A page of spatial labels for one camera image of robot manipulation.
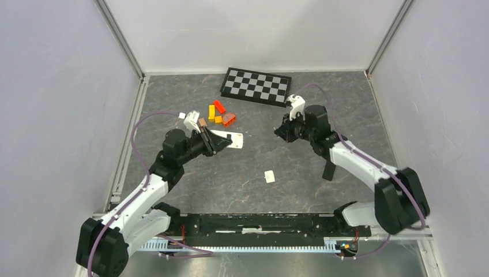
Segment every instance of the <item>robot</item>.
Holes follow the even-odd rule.
[[[330,234],[349,236],[356,226],[381,226],[387,233],[394,235],[419,220],[424,222],[424,218],[430,214],[430,208],[414,170],[409,167],[399,170],[357,149],[346,137],[331,130],[324,106],[306,107],[304,99],[296,95],[289,96],[287,103],[291,106],[291,111],[283,116],[281,125],[274,133],[287,143],[293,143],[298,139],[309,141],[314,153],[326,160],[323,179],[331,181],[336,166],[341,166],[374,192],[374,201],[347,203],[336,209],[331,217],[326,218],[318,214],[294,215],[294,222],[300,222],[301,218],[304,222],[297,226],[289,224],[290,215],[275,214],[274,226],[288,226],[294,232],[274,233],[268,236],[274,236],[274,241],[277,242],[277,239],[283,237],[295,238],[293,236],[302,230],[309,232],[310,236],[307,237],[307,233],[304,233],[300,240],[293,240],[309,246],[317,242],[315,239],[322,241],[322,237]],[[169,235],[177,234],[179,226],[183,223],[195,226],[194,237],[188,238],[193,239],[193,246],[246,244],[245,232],[215,232],[209,236],[209,230],[217,230],[226,224],[235,229],[237,226],[254,226],[265,215],[247,214],[239,215],[238,218],[212,214],[182,216],[180,210],[168,204],[155,205],[181,179],[184,164],[200,155],[217,155],[232,143],[230,136],[221,137],[212,133],[206,126],[199,127],[198,116],[198,112],[192,111],[184,120],[185,126],[191,130],[190,137],[180,129],[167,132],[162,150],[149,169],[149,179],[146,176],[124,201],[100,220],[89,218],[83,223],[76,255],[79,265],[91,268],[92,272],[103,277],[117,277],[124,270],[131,255],[143,244],[163,232]],[[370,235],[369,230],[362,232],[365,236]]]

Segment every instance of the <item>black and white checkerboard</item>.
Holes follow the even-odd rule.
[[[229,68],[221,96],[285,107],[292,77]]]

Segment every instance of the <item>orange block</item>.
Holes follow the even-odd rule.
[[[236,115],[233,114],[233,113],[227,113],[225,115],[223,115],[223,124],[224,124],[224,127],[228,127],[230,126],[231,124],[233,124],[233,122],[236,121]]]
[[[219,102],[219,100],[216,100],[214,101],[214,106],[216,107],[216,109],[221,113],[221,114],[224,114],[226,112],[226,109],[224,108],[224,106],[221,104],[221,102]]]

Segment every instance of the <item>robotic arm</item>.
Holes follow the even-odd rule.
[[[172,215],[164,212],[161,205],[153,209],[151,206],[181,179],[185,163],[200,155],[213,156],[232,143],[229,137],[220,137],[206,127],[199,128],[198,116],[199,113],[193,111],[184,120],[185,126],[192,131],[190,137],[180,129],[167,132],[163,149],[149,169],[150,180],[146,187],[145,177],[124,201],[100,220],[89,218],[83,223],[76,255],[79,265],[88,267],[94,241],[112,217],[116,220],[103,234],[93,257],[92,271],[100,276],[119,276],[137,249],[168,229]]]
[[[424,217],[430,208],[416,172],[409,167],[399,170],[384,164],[357,149],[346,137],[331,130],[326,108],[320,105],[305,107],[300,96],[287,99],[292,107],[285,114],[275,134],[288,143],[297,139],[309,141],[314,153],[326,160],[322,178],[331,181],[336,166],[341,166],[364,182],[375,195],[371,203],[348,203],[334,213],[349,226],[381,226],[389,234],[397,234],[419,220],[414,206],[396,182],[384,172],[395,173],[409,190]]]

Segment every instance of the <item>white wall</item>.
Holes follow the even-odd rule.
[[[0,275],[73,276],[137,77],[94,1],[0,8]]]
[[[403,0],[108,0],[146,72],[365,69]]]
[[[418,173],[446,276],[488,276],[489,2],[416,1],[373,73],[401,166]]]

